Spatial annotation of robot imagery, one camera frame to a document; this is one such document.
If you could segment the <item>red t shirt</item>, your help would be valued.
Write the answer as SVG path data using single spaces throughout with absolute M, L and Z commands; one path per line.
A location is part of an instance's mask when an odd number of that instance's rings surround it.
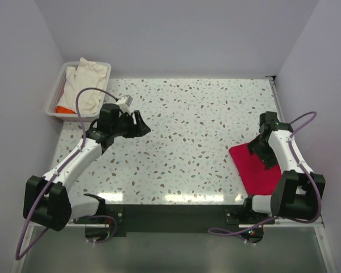
M 248 195 L 267 196 L 273 193 L 281 178 L 278 164 L 266 169 L 264 163 L 256 155 L 249 153 L 246 143 L 231 147 L 229 154 Z

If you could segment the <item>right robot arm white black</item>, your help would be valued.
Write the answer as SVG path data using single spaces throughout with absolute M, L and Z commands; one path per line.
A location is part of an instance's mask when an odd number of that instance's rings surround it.
M 321 215 L 325 178 L 305 162 L 295 141 L 299 129 L 278 120 L 277 113 L 266 111 L 259 117 L 259 133 L 247 144 L 247 154 L 255 156 L 266 170 L 279 166 L 281 178 L 270 195 L 249 195 L 244 200 L 242 217 L 255 223 L 268 214 L 310 224 Z

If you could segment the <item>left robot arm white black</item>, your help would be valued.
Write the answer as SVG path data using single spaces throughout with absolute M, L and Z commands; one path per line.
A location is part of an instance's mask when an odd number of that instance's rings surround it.
M 125 106 L 104 104 L 72 152 L 41 177 L 26 182 L 23 217 L 46 228 L 60 231 L 70 220 L 87 217 L 93 223 L 106 218 L 106 203 L 87 194 L 85 201 L 72 201 L 68 193 L 82 173 L 103 155 L 116 137 L 137 138 L 150 133 L 140 111 L 132 113 Z

